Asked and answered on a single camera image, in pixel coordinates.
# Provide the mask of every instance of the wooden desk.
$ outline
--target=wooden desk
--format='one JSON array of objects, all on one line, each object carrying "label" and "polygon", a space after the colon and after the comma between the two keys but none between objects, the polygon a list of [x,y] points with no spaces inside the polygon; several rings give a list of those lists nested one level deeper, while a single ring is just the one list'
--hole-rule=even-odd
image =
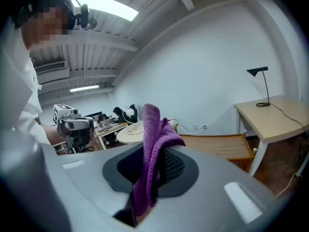
[{"label": "wooden desk", "polygon": [[127,123],[121,123],[121,124],[119,124],[117,126],[113,126],[112,128],[109,128],[108,131],[102,131],[102,132],[98,132],[98,129],[95,128],[96,136],[98,137],[98,139],[99,139],[103,149],[106,149],[106,147],[105,147],[105,144],[104,144],[104,142],[102,140],[102,137],[104,137],[104,136],[106,136],[108,134],[111,134],[111,133],[113,133],[115,131],[121,130],[121,129],[125,128],[125,127],[127,127]]},{"label": "wooden desk", "polygon": [[268,143],[290,138],[309,130],[309,106],[301,101],[294,101],[283,96],[269,98],[270,103],[282,109],[287,116],[302,123],[303,128],[297,122],[284,116],[282,111],[273,105],[266,107],[256,106],[258,102],[266,101],[267,99],[262,99],[235,104],[237,112],[245,118],[260,139],[256,156],[249,170],[251,176],[254,175],[260,165]]}]

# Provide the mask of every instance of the black cable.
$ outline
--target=black cable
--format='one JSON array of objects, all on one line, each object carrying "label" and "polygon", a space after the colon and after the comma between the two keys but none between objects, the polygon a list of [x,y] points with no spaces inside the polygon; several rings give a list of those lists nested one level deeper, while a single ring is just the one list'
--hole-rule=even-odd
[{"label": "black cable", "polygon": [[204,126],[202,127],[202,128],[200,128],[200,129],[196,129],[196,130],[188,130],[186,127],[184,127],[181,123],[179,123],[179,121],[178,120],[176,120],[177,121],[177,123],[180,125],[180,126],[182,126],[183,128],[185,128],[187,131],[198,131],[198,130],[200,130],[200,129],[203,129],[204,128]]},{"label": "black cable", "polygon": [[306,132],[305,126],[304,126],[302,123],[300,123],[300,122],[297,121],[296,119],[293,119],[293,118],[287,116],[287,115],[284,113],[284,111],[283,111],[282,109],[280,109],[279,107],[277,107],[275,104],[273,104],[273,103],[271,103],[271,104],[272,104],[275,108],[277,108],[278,110],[280,110],[280,111],[283,113],[284,116],[286,116],[286,117],[289,118],[290,120],[293,120],[293,121],[297,122],[298,124],[300,124],[300,125],[303,127],[304,132]]}]

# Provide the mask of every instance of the light wood tabletop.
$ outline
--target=light wood tabletop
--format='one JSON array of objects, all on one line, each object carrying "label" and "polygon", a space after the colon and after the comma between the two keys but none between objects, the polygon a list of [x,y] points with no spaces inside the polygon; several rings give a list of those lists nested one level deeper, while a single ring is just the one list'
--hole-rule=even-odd
[{"label": "light wood tabletop", "polygon": [[284,113],[299,123],[284,116],[282,111],[274,105],[257,107],[256,103],[266,102],[250,101],[235,104],[237,111],[252,126],[258,137],[265,143],[290,138],[309,130],[309,106],[302,101],[295,101],[283,96],[270,97],[269,102],[282,109]]},{"label": "light wood tabletop", "polygon": [[253,159],[246,139],[242,134],[225,136],[180,135],[186,147],[216,155],[229,161]]},{"label": "light wood tabletop", "polygon": [[101,131],[101,132],[98,132],[98,129],[97,129],[97,128],[95,128],[95,131],[96,131],[96,135],[97,135],[98,137],[103,137],[103,136],[106,136],[106,135],[108,135],[108,134],[110,134],[110,133],[112,133],[112,132],[118,131],[118,130],[120,130],[121,128],[124,128],[124,127],[126,127],[126,126],[127,126],[127,123],[121,123],[121,124],[119,124],[119,125],[116,125],[116,126],[113,126],[113,127],[109,128],[108,131]]}]

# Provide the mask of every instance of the person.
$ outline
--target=person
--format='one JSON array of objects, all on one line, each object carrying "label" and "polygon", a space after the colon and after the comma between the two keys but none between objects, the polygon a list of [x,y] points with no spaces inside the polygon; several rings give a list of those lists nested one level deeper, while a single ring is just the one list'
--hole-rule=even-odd
[{"label": "person", "polygon": [[99,127],[98,122],[95,121],[94,117],[92,117],[92,122],[93,122],[93,128]]},{"label": "person", "polygon": [[[107,120],[107,119],[108,119],[108,117],[107,117],[106,114],[100,114],[98,116],[98,121],[100,121],[100,122]],[[117,136],[116,131],[114,133],[111,133],[111,134],[104,136],[104,138],[106,139],[106,144],[109,145],[111,142],[117,142],[118,140],[117,140],[116,136]]]},{"label": "person", "polygon": [[104,121],[104,120],[107,120],[108,119],[108,117],[106,116],[106,114],[100,114],[99,116],[98,116],[98,120],[100,121],[100,122],[102,122],[102,121]]},{"label": "person", "polygon": [[29,50],[66,33],[71,18],[68,14],[74,6],[70,0],[31,1],[26,6],[33,12],[32,16],[26,18],[25,5],[13,5],[16,10],[1,25],[1,103],[6,105],[1,106],[0,119],[7,128],[15,127],[33,135],[39,143],[54,145],[65,139],[58,134],[56,126],[43,125],[40,121],[39,84]]},{"label": "person", "polygon": [[119,124],[124,123],[124,122],[132,122],[131,118],[126,115],[125,112],[123,112],[119,107],[115,107],[114,110],[112,111],[118,116],[118,122]]}]

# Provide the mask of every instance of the desk lamp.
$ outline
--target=desk lamp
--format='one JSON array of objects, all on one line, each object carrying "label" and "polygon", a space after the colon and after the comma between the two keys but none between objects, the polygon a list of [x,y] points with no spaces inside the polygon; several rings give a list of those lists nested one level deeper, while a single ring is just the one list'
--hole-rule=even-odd
[{"label": "desk lamp", "polygon": [[269,95],[268,95],[268,88],[267,88],[267,83],[266,83],[264,71],[268,71],[268,67],[267,67],[267,66],[262,67],[262,68],[256,68],[256,69],[247,70],[247,72],[249,72],[249,73],[250,73],[252,76],[254,76],[254,77],[256,76],[256,74],[257,74],[258,72],[262,72],[262,73],[263,73],[264,80],[265,80],[268,102],[259,102],[259,103],[256,104],[256,106],[270,106],[270,103],[269,103]]}]

